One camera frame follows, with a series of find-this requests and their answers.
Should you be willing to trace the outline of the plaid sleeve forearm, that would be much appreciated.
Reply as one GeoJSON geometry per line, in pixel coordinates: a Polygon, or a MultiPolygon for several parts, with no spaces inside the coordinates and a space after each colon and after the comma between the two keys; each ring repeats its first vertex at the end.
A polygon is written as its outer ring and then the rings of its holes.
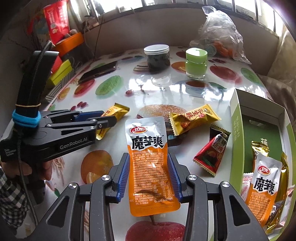
{"type": "Polygon", "coordinates": [[[25,220],[29,206],[20,185],[7,178],[1,168],[1,217],[12,230],[17,230],[25,220]]]}

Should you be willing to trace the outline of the left hand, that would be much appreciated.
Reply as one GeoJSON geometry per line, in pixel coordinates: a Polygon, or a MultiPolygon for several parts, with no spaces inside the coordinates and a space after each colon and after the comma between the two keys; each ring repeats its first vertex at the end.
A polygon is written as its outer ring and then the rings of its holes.
{"type": "MultiPolygon", "coordinates": [[[[51,180],[52,177],[52,164],[53,161],[44,162],[43,166],[39,170],[39,178],[41,180],[51,180]]],[[[32,168],[25,162],[21,162],[23,169],[23,175],[28,176],[32,173],[32,168]]],[[[20,176],[18,161],[12,161],[8,163],[1,162],[1,167],[5,175],[9,178],[15,178],[17,175],[20,176]]]]}

